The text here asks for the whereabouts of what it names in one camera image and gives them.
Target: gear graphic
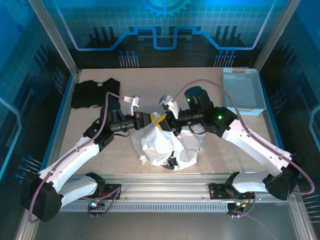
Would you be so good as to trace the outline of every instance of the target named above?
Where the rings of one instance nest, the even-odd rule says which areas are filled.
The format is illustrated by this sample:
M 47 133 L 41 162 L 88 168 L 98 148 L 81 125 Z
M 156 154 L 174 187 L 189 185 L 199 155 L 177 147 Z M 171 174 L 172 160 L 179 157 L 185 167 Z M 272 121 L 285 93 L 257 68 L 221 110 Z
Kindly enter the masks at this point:
M 0 0 L 0 6 L 6 6 L 6 10 L 18 24 L 29 16 L 27 0 Z
M 173 17 L 174 14 L 180 14 L 181 10 L 187 8 L 187 4 L 191 4 L 191 0 L 144 0 L 142 4 L 151 14 L 166 18 L 168 15 Z

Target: plastic basket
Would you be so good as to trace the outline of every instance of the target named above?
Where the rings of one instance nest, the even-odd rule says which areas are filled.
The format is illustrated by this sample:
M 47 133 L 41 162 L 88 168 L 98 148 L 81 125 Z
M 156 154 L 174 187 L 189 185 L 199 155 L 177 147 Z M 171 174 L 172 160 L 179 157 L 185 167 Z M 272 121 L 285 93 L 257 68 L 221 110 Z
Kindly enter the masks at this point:
M 230 94 L 241 115 L 259 115 L 266 109 L 258 71 L 254 68 L 225 67 L 222 86 Z M 223 105 L 236 113 L 230 100 L 222 95 Z

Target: crumpled white cloth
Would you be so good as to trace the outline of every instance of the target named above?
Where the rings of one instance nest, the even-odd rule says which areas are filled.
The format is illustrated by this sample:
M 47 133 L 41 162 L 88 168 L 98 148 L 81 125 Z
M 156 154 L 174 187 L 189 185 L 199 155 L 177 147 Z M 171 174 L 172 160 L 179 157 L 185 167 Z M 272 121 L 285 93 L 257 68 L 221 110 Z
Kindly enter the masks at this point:
M 192 126 L 192 130 L 196 133 L 204 131 L 197 125 Z M 175 136 L 152 123 L 134 131 L 131 140 L 142 164 L 149 161 L 154 166 L 169 165 L 167 159 L 172 156 L 177 162 L 174 170 L 181 170 L 197 163 L 197 155 L 203 150 L 205 136 L 206 133 L 193 134 L 188 127 L 183 127 L 181 134 Z

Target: table surface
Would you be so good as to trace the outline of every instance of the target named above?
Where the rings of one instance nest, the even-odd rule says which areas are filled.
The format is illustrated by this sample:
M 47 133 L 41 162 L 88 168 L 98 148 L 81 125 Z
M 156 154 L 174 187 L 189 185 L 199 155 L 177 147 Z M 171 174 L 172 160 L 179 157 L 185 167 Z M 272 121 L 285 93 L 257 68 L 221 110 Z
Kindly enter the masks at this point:
M 114 78 L 120 82 L 121 96 L 140 96 L 140 107 L 136 111 L 153 113 L 161 111 L 159 99 L 167 94 L 172 97 L 187 83 L 196 79 L 208 79 L 221 84 L 222 67 L 188 68 L 120 68 L 120 69 L 84 69 L 80 83 L 88 80 L 104 82 Z M 208 83 L 198 84 L 204 88 L 215 106 L 222 106 L 222 93 Z M 178 104 L 184 110 L 188 104 L 180 97 Z M 126 114 L 127 103 L 121 101 L 121 109 Z M 100 107 L 72 109 L 65 131 L 60 156 L 71 149 L 82 137 L 83 132 L 100 115 Z M 266 123 L 262 114 L 243 116 L 253 131 L 270 141 Z M 232 143 L 207 134 L 203 141 L 203 151 L 197 156 L 197 163 L 183 170 L 173 171 L 162 166 L 153 166 L 148 162 L 141 164 L 131 137 L 114 136 L 114 140 L 98 155 L 86 162 L 75 174 L 94 172 L 107 174 L 221 174 L 232 172 L 256 172 L 265 168 L 246 152 Z

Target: folded black shirt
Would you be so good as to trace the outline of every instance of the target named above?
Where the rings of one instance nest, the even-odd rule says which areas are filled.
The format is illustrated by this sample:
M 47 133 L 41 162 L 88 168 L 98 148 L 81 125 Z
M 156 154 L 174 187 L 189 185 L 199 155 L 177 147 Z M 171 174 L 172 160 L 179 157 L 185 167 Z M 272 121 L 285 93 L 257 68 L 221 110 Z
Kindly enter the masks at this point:
M 105 105 L 107 92 L 119 95 L 120 82 L 109 78 L 105 82 L 89 80 L 77 83 L 74 86 L 71 107 L 74 109 L 102 107 Z M 119 99 L 109 95 L 108 110 L 111 111 L 119 108 Z

